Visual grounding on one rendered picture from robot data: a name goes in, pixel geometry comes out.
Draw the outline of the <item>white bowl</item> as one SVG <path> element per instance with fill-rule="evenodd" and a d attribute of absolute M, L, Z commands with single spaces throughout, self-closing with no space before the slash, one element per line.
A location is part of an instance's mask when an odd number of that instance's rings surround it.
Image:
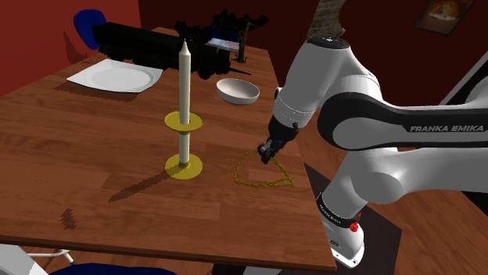
<path fill-rule="evenodd" d="M 256 85 L 235 78 L 219 80 L 216 88 L 220 98 L 234 105 L 250 105 L 260 95 L 260 89 Z"/>

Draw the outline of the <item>white candle in yellow holder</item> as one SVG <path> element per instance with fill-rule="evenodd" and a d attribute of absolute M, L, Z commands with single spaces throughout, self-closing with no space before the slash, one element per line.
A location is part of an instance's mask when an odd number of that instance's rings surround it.
<path fill-rule="evenodd" d="M 164 119 L 167 127 L 178 132 L 178 154 L 166 161 L 165 170 L 174 179 L 189 180 L 203 168 L 200 158 L 190 153 L 190 134 L 203 125 L 203 118 L 190 111 L 191 53 L 186 41 L 179 52 L 178 65 L 179 110 L 168 113 Z"/>

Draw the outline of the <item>pale flat tablet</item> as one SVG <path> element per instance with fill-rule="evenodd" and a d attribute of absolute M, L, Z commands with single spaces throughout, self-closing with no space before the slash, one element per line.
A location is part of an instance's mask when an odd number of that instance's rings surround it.
<path fill-rule="evenodd" d="M 219 38 L 211 38 L 208 42 L 209 46 L 213 46 L 218 49 L 223 49 L 230 52 L 239 51 L 239 43 L 234 41 L 227 41 Z"/>

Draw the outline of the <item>black leafy plant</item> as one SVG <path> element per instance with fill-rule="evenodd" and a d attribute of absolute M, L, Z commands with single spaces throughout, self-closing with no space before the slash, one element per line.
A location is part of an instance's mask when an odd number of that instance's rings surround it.
<path fill-rule="evenodd" d="M 180 37 L 200 44 L 206 44 L 214 38 L 215 34 L 219 34 L 223 40 L 236 41 L 239 44 L 239 50 L 235 60 L 244 63 L 247 60 L 245 48 L 249 32 L 262 27 L 269 20 L 265 15 L 261 15 L 257 19 L 253 19 L 249 14 L 237 17 L 233 12 L 229 13 L 227 9 L 223 9 L 220 13 L 213 15 L 213 21 L 208 27 L 200 25 L 190 27 L 185 21 L 177 20 L 174 29 Z"/>

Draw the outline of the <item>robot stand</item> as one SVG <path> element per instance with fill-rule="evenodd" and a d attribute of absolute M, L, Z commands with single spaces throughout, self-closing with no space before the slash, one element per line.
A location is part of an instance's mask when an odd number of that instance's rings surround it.
<path fill-rule="evenodd" d="M 334 273 L 307 275 L 394 275 L 402 230 L 367 206 L 356 231 L 336 226 L 321 202 L 330 180 L 308 165 L 305 168 L 337 265 Z"/>

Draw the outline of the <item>long black block-shaped object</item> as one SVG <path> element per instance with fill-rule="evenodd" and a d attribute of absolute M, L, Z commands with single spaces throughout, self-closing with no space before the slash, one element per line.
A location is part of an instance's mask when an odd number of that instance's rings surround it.
<path fill-rule="evenodd" d="M 184 39 L 169 34 L 104 23 L 92 28 L 99 52 L 116 61 L 162 70 L 179 68 L 179 52 Z M 191 71 L 206 80 L 214 74 L 231 70 L 230 52 L 194 41 L 187 42 L 191 54 Z"/>

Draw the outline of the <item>white square plate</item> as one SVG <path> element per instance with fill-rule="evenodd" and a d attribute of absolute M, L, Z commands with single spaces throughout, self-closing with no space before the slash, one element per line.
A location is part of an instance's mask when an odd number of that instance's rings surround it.
<path fill-rule="evenodd" d="M 151 88 L 162 73 L 161 69 L 104 59 L 67 80 L 102 91 L 138 94 Z"/>

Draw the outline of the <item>wooden table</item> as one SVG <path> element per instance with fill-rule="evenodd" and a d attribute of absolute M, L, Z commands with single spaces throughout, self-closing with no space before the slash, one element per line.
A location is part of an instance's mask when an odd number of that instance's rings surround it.
<path fill-rule="evenodd" d="M 256 154 L 277 80 L 266 50 L 246 54 L 231 77 L 260 89 L 251 105 L 223 101 L 216 77 L 192 78 L 203 125 L 190 150 L 203 170 L 190 180 L 164 168 L 178 152 L 164 122 L 178 108 L 176 70 L 138 95 L 70 83 L 95 55 L 0 97 L 0 243 L 333 271 L 298 144 L 277 166 Z"/>

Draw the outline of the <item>blue chair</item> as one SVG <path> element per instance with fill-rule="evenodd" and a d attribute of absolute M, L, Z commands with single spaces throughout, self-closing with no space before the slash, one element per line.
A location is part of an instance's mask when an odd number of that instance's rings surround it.
<path fill-rule="evenodd" d="M 97 9 L 83 9 L 74 15 L 74 27 L 83 42 L 92 50 L 99 48 L 92 28 L 106 23 L 104 14 Z"/>
<path fill-rule="evenodd" d="M 177 275 L 155 267 L 127 267 L 102 263 L 71 265 L 52 273 L 41 268 L 20 246 L 0 244 L 0 275 Z"/>

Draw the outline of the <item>framed wall picture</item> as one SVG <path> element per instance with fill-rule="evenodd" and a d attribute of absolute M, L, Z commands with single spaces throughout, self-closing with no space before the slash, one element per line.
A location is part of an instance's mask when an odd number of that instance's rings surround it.
<path fill-rule="evenodd" d="M 477 0 L 428 0 L 413 28 L 450 35 Z"/>

